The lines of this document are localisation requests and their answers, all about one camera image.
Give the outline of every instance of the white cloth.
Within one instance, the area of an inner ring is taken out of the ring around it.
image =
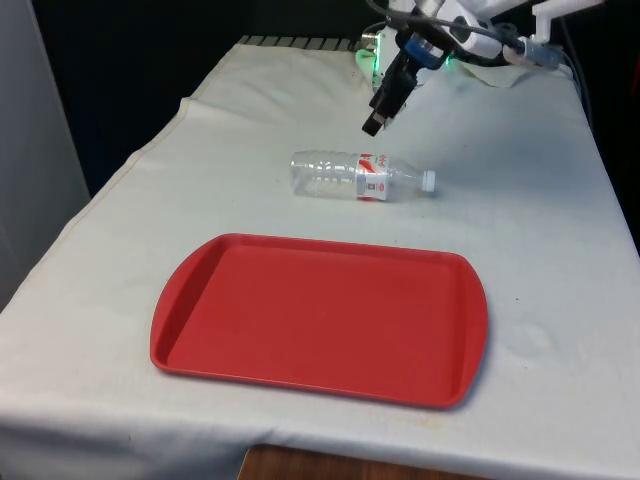
[[[445,68],[375,139],[360,131],[369,92],[349,53],[231,50],[0,316],[2,475],[233,478],[272,443],[500,479],[640,477],[640,262],[571,80],[496,89]],[[440,193],[295,197],[289,159],[307,149],[396,155],[435,169]],[[464,255],[491,330],[466,401],[430,411],[156,370],[165,282],[227,232]]]

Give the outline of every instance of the white wall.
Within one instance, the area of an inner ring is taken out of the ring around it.
[[[0,0],[0,310],[87,200],[30,0]]]

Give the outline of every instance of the bottle label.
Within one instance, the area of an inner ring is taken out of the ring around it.
[[[389,157],[363,153],[356,169],[357,195],[361,200],[386,200],[389,192]]]

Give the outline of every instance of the black background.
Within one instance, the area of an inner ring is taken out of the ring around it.
[[[501,19],[532,33],[530,7]],[[162,129],[242,34],[355,39],[379,19],[364,0],[34,0],[34,9],[92,193]],[[567,17],[591,93],[594,135],[636,245],[638,18],[635,0]],[[557,25],[553,31],[565,43]]]

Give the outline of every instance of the cable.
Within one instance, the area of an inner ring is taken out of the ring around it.
[[[593,130],[593,115],[591,111],[591,98],[589,96],[589,87],[587,87],[587,79],[584,76],[584,70],[582,70],[582,65],[580,64],[580,60],[578,59],[576,49],[573,45],[573,40],[571,39],[571,35],[569,34],[569,29],[567,28],[567,24],[564,21],[564,18],[560,18],[560,26],[562,27],[562,33],[565,39],[567,40],[567,47],[569,48],[569,53],[571,54],[574,60],[572,63],[574,64],[573,68],[574,68],[574,71],[578,74],[578,81],[580,82],[580,91],[582,93],[582,104],[584,106],[585,113],[587,114],[587,121],[589,122],[589,127],[591,128],[591,130]]]
[[[578,78],[578,73],[576,71],[576,64],[573,63],[573,60],[567,52],[560,48],[558,48],[558,51],[562,53],[562,56],[567,61],[567,65],[569,65],[569,68],[571,69],[571,73],[573,74],[573,83],[575,84],[576,90],[578,91],[578,97],[580,97],[580,101],[582,101],[582,85],[580,85],[580,79]]]
[[[384,28],[387,25],[387,22],[377,22],[374,23],[373,25],[369,25],[367,28],[365,28],[362,31],[362,34],[364,35],[365,33],[370,33],[373,31],[377,31],[377,30],[381,30],[382,28]]]
[[[442,27],[454,27],[460,30],[466,30],[468,32],[475,32],[480,35],[484,35],[485,37],[493,38],[500,43],[507,43],[505,38],[501,36],[499,33],[493,32],[491,30],[487,30],[484,28],[473,27],[471,25],[463,25],[456,22],[450,22],[448,20],[441,20],[439,18],[427,17],[426,15],[414,15],[412,13],[401,12],[400,10],[393,10],[381,7],[378,5],[376,0],[365,0],[369,8],[371,8],[374,12],[384,15],[385,17],[389,17],[392,20],[399,20],[407,23],[427,23],[430,25],[440,25]]]

